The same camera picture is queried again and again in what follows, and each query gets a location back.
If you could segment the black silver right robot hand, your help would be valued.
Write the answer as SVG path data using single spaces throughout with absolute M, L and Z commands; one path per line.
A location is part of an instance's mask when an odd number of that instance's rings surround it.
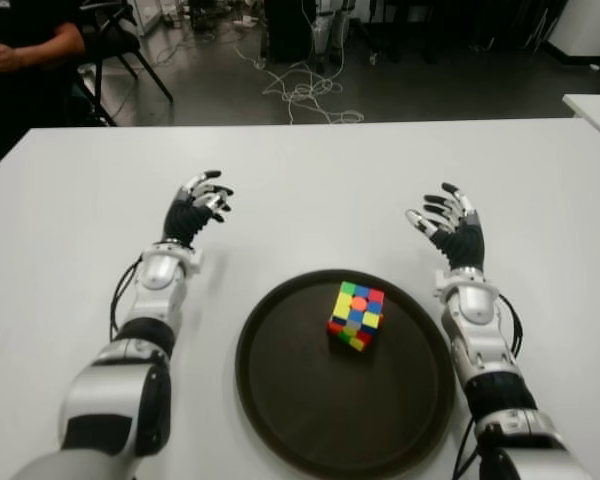
M 473 268 L 484 271 L 485 239 L 479 214 L 468 196 L 457 186 L 443 182 L 445 196 L 424 196 L 424 211 L 405 212 L 406 219 L 447 259 L 451 270 Z

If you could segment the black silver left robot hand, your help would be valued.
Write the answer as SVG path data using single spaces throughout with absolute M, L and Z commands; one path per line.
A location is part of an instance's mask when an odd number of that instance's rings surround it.
M 177 190 L 164 220 L 163 242 L 190 248 L 210 220 L 224 222 L 224 214 L 231 211 L 229 198 L 234 191 L 214 182 L 221 174 L 220 170 L 203 171 Z

